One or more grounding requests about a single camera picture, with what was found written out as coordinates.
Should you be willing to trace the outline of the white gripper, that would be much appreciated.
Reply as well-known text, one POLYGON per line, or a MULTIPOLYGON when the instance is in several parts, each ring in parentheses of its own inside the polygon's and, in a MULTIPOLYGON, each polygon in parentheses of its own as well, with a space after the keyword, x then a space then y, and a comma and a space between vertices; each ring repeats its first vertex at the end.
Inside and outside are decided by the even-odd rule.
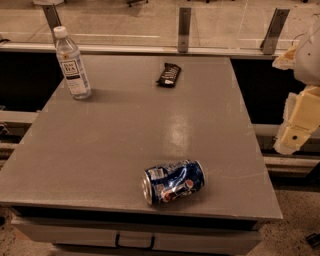
POLYGON ((280 70, 294 68, 295 79, 308 85, 299 94, 289 93, 283 123, 276 135, 274 149, 282 155, 291 155, 320 126, 320 20, 309 28, 298 46, 288 48, 272 66, 280 70))

